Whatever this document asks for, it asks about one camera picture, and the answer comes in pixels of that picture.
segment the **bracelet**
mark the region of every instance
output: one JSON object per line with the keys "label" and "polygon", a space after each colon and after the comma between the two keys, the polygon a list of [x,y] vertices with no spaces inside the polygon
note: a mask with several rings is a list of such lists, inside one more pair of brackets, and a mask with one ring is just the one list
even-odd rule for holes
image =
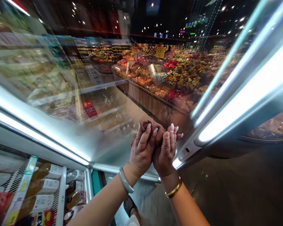
{"label": "bracelet", "polygon": [[170,193],[167,194],[167,193],[165,192],[166,197],[167,197],[167,198],[172,198],[172,197],[178,192],[178,190],[180,189],[181,185],[182,185],[182,180],[181,180],[181,178],[179,177],[179,183],[177,184],[177,186],[176,186]]}
{"label": "bracelet", "polygon": [[123,183],[125,189],[129,193],[132,194],[134,192],[134,189],[130,186],[129,182],[127,181],[127,178],[125,177],[125,174],[124,174],[124,171],[123,171],[122,167],[119,169],[119,175],[120,175],[120,179],[122,180],[122,183]]}

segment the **sandal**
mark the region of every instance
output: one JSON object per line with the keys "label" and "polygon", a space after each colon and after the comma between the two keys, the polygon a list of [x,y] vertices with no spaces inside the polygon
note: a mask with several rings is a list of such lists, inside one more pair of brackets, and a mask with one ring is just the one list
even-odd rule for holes
{"label": "sandal", "polygon": [[138,209],[137,209],[135,203],[133,202],[132,198],[129,195],[127,195],[127,197],[124,200],[124,209],[125,209],[125,211],[126,211],[126,213],[128,214],[129,217],[130,217],[131,210],[133,208],[135,208],[138,211]]}

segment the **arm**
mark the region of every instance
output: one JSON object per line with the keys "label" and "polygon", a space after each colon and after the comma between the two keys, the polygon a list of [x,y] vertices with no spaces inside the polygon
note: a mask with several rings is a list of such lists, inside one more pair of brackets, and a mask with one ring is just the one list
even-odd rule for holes
{"label": "arm", "polygon": [[[146,131],[137,133],[132,145],[129,163],[124,166],[124,174],[128,183],[133,187],[139,178],[149,169],[152,153],[155,147],[157,128],[152,135],[151,124]],[[109,225],[120,205],[128,195],[119,174],[107,184],[81,211],[67,224],[67,226]]]}
{"label": "arm", "polygon": [[[168,131],[163,134],[163,144],[154,152],[153,164],[157,170],[166,193],[170,193],[179,183],[179,175],[172,165],[176,152],[176,141],[183,134],[176,134],[178,127],[174,128],[173,123]],[[193,197],[182,183],[176,194],[170,199],[176,218],[181,226],[209,225]]]}

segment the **plastic bottle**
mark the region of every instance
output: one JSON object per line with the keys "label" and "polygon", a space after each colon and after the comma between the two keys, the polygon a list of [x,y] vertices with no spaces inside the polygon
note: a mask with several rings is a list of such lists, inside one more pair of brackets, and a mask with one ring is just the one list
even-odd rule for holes
{"label": "plastic bottle", "polygon": [[26,197],[39,194],[53,194],[58,188],[58,180],[39,179],[30,183],[26,193]]}
{"label": "plastic bottle", "polygon": [[86,204],[86,192],[75,191],[66,198],[66,209],[70,210],[76,205]]}
{"label": "plastic bottle", "polygon": [[45,211],[53,206],[53,195],[36,195],[24,199],[17,221],[31,213]]}
{"label": "plastic bottle", "polygon": [[71,181],[68,184],[68,188],[66,189],[65,195],[68,196],[75,191],[83,191],[83,190],[84,190],[83,182],[77,180]]}
{"label": "plastic bottle", "polygon": [[33,174],[32,181],[49,178],[49,179],[59,179],[62,175],[62,167],[51,163],[44,163],[38,168],[38,170]]}
{"label": "plastic bottle", "polygon": [[84,207],[85,205],[72,207],[64,216],[64,221],[66,224]]}
{"label": "plastic bottle", "polygon": [[68,173],[66,178],[66,183],[68,184],[73,180],[80,180],[80,181],[84,180],[84,174],[79,170],[75,170],[72,173]]}

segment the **hand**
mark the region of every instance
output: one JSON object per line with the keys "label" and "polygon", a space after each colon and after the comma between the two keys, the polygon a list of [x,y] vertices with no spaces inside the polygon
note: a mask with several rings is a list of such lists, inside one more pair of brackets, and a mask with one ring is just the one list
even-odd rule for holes
{"label": "hand", "polygon": [[162,146],[155,149],[153,164],[161,179],[169,176],[175,170],[172,160],[176,153],[177,140],[183,136],[183,133],[176,134],[177,131],[178,126],[174,128],[174,124],[172,123],[163,134]]}
{"label": "hand", "polygon": [[137,178],[140,178],[151,166],[157,130],[158,128],[155,128],[150,136],[151,123],[148,124],[143,133],[138,129],[129,160],[131,173]]}

